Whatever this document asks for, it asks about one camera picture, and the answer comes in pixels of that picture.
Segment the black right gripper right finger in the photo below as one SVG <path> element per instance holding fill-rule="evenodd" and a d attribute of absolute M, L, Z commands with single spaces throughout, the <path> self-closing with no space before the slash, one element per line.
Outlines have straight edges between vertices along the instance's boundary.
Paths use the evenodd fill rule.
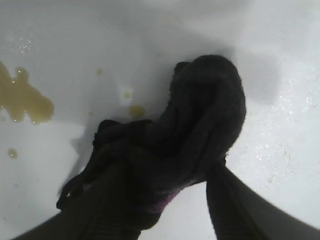
<path fill-rule="evenodd" d="M 224 162 L 206 176 L 210 219 L 219 240 L 318 240 L 319 229 L 280 210 L 246 186 Z"/>

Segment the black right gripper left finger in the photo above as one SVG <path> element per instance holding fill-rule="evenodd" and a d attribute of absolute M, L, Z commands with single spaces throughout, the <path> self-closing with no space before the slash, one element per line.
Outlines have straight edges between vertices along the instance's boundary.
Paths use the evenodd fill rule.
<path fill-rule="evenodd" d="M 140 230 L 125 225 L 124 167 L 115 163 L 83 195 L 18 240 L 137 240 Z"/>

